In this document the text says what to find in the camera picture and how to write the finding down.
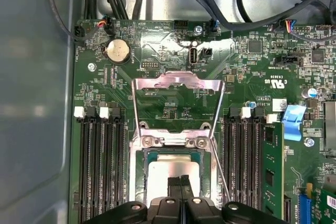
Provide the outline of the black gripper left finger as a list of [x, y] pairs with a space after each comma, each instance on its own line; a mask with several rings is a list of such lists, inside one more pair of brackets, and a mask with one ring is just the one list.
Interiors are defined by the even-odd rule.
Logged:
[[139, 201], [129, 201], [92, 219], [91, 223], [180, 223], [182, 210], [181, 178], [167, 181], [167, 197], [152, 200], [150, 206]]

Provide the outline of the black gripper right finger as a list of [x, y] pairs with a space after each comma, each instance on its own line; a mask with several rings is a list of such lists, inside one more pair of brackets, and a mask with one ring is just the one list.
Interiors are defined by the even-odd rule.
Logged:
[[194, 197], [188, 175], [181, 176], [181, 192], [188, 223], [285, 223], [285, 221], [242, 203], [231, 201], [221, 209], [207, 198]]

